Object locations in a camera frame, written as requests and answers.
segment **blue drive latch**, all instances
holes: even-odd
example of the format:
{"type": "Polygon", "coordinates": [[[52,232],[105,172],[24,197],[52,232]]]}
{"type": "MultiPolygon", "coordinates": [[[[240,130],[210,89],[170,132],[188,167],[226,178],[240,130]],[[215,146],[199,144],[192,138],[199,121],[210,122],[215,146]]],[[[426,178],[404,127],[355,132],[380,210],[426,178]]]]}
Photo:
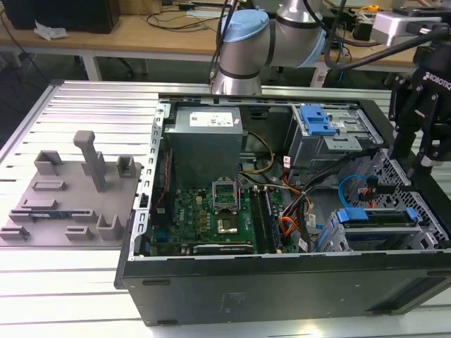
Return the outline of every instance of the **blue drive latch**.
{"type": "Polygon", "coordinates": [[[332,128],[327,115],[319,105],[301,106],[300,113],[309,135],[334,136],[336,134],[337,131],[332,128]]]}

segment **metal workbench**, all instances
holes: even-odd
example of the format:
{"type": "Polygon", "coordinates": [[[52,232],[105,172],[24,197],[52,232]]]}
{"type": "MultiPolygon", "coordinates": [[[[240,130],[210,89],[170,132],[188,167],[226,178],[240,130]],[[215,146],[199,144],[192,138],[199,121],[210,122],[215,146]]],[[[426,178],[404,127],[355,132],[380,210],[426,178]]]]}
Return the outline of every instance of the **metal workbench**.
{"type": "MultiPolygon", "coordinates": [[[[0,225],[36,172],[40,150],[82,161],[72,138],[93,130],[106,161],[140,161],[161,92],[206,94],[205,85],[71,82],[50,86],[0,151],[0,225]]],[[[265,94],[373,99],[387,113],[390,94],[360,89],[266,87],[265,94]]],[[[434,170],[451,194],[451,167],[434,170]]],[[[0,337],[451,337],[451,291],[404,316],[145,327],[113,280],[118,250],[0,251],[0,337]]]]}

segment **sticker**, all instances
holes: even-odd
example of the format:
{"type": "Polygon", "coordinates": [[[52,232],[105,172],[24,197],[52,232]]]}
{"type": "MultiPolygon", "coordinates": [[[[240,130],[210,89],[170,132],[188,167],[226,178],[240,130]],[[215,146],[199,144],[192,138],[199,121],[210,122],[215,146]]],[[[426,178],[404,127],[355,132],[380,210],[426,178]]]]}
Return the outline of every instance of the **sticker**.
{"type": "Polygon", "coordinates": [[[312,213],[309,214],[309,219],[305,222],[308,227],[316,227],[316,216],[312,213]]]}
{"type": "Polygon", "coordinates": [[[299,238],[298,244],[299,244],[299,248],[301,248],[303,251],[307,252],[307,249],[309,248],[309,246],[301,237],[299,238]]]}
{"type": "Polygon", "coordinates": [[[330,125],[334,128],[346,128],[343,122],[331,122],[330,125]]]}
{"type": "Polygon", "coordinates": [[[233,127],[232,113],[193,111],[190,114],[190,127],[233,127]]]}
{"type": "Polygon", "coordinates": [[[32,216],[32,217],[50,218],[50,215],[48,213],[31,213],[30,216],[32,216]]]}
{"type": "Polygon", "coordinates": [[[290,169],[290,167],[291,167],[290,162],[291,162],[291,158],[289,156],[283,157],[283,167],[284,168],[290,169]]]}

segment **chip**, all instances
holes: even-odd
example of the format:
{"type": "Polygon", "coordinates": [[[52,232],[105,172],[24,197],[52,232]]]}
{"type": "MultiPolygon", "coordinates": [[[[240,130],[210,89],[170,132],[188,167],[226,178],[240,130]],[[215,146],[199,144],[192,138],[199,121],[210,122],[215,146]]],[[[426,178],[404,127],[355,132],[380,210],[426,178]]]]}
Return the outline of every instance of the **chip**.
{"type": "Polygon", "coordinates": [[[237,234],[236,217],[224,216],[216,219],[218,234],[237,234]]]}

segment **floor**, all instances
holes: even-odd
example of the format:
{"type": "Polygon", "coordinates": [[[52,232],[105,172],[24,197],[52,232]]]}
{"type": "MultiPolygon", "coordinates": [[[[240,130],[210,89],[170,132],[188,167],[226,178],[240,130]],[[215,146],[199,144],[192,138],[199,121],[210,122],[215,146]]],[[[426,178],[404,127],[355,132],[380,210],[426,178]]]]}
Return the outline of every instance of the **floor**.
{"type": "MultiPolygon", "coordinates": [[[[30,55],[48,79],[87,80],[82,63],[75,62],[72,56],[30,55]]],[[[14,70],[0,63],[0,146],[11,136],[21,120],[32,108],[47,86],[47,82],[32,66],[30,59],[21,55],[22,68],[14,70]]],[[[127,78],[127,69],[115,58],[99,58],[99,67],[106,81],[140,82],[181,82],[206,83],[209,64],[193,61],[148,61],[149,73],[142,74],[142,62],[129,60],[135,71],[133,79],[127,78]]],[[[313,68],[284,69],[276,80],[270,81],[269,69],[263,69],[263,85],[308,87],[313,68]]],[[[386,74],[363,71],[346,72],[339,82],[340,74],[331,72],[326,78],[325,87],[386,89],[383,85],[386,74]]]]}

